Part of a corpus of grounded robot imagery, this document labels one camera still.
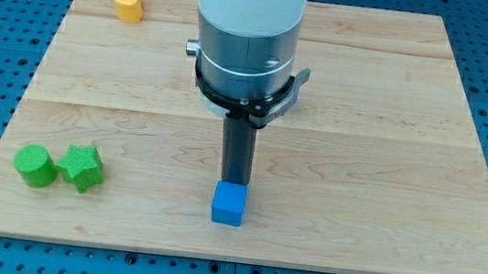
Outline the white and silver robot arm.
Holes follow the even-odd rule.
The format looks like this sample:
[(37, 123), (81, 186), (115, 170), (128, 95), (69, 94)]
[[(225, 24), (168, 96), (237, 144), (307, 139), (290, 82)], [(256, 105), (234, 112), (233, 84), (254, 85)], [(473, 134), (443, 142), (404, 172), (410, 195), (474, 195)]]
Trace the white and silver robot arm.
[(223, 120), (222, 180), (246, 185), (256, 131), (287, 112), (308, 70), (294, 73), (307, 0), (198, 0), (189, 41), (198, 95)]

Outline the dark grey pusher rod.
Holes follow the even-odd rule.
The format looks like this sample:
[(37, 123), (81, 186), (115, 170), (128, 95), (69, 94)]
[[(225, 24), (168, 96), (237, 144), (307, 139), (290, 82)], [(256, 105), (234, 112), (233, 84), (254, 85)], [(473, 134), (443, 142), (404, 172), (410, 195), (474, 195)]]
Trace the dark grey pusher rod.
[(248, 185), (254, 162), (256, 131), (237, 118), (223, 119), (221, 180)]

